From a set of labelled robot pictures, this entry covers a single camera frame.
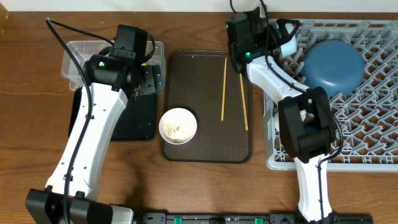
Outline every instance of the green connector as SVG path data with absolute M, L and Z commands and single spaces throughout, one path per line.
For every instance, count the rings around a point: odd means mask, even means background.
M 174 224 L 182 224 L 182 217 L 174 217 Z
M 255 218 L 254 219 L 254 224 L 262 224 L 262 223 L 263 223 L 262 218 Z

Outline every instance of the plastic dish rack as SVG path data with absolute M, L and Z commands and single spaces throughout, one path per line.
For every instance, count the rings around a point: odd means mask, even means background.
M 398 171 L 398 21 L 300 20 L 298 51 L 281 61 L 288 74 L 303 82 L 303 56 L 330 39 L 354 46 L 363 56 L 364 81 L 351 95 L 330 100 L 343 131 L 342 153 L 328 164 L 331 171 Z M 295 170 L 275 130 L 273 101 L 264 93 L 266 164 L 273 170 Z

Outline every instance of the wood grain surface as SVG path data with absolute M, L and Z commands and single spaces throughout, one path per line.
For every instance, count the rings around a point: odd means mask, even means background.
M 43 189 L 68 141 L 73 92 L 60 76 L 63 49 L 44 19 L 113 38 L 118 24 L 138 26 L 177 49 L 227 50 L 230 13 L 12 12 L 0 41 L 0 223 L 33 223 L 25 209 L 30 188 Z M 398 19 L 398 14 L 271 13 L 271 17 Z M 91 40 L 57 28 L 64 40 Z M 294 211 L 295 172 L 265 164 L 262 91 L 253 93 L 254 155 L 242 165 L 178 163 L 152 141 L 112 142 L 98 201 L 178 213 Z M 398 174 L 328 173 L 329 198 L 338 213 L 363 213 L 376 223 L 398 223 Z

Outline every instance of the clear plastic container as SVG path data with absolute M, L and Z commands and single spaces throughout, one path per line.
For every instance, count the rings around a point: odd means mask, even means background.
M 100 50 L 107 46 L 109 43 L 103 40 L 85 40 L 85 41 L 70 41 L 67 44 L 68 48 L 76 57 L 79 65 L 83 68 L 85 62 L 91 58 L 92 55 L 98 54 Z M 146 53 L 152 50 L 152 42 L 147 42 Z M 160 65 L 160 71 L 163 76 L 163 83 L 166 76 L 166 63 L 164 58 L 164 46 L 162 42 L 155 41 L 155 52 L 152 58 L 147 62 L 148 65 Z M 83 86 L 83 81 L 78 73 L 76 66 L 70 60 L 69 55 L 64 52 L 61 67 L 61 76 L 70 80 L 69 88 L 73 91 Z

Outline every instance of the brown tray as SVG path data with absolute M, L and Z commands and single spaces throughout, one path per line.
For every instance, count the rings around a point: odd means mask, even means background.
M 224 87 L 224 117 L 221 121 Z M 179 50 L 169 61 L 165 87 L 165 112 L 190 110 L 198 121 L 195 136 L 187 143 L 160 143 L 171 161 L 242 163 L 252 155 L 252 87 L 243 80 L 247 127 L 240 74 L 233 70 L 227 52 Z

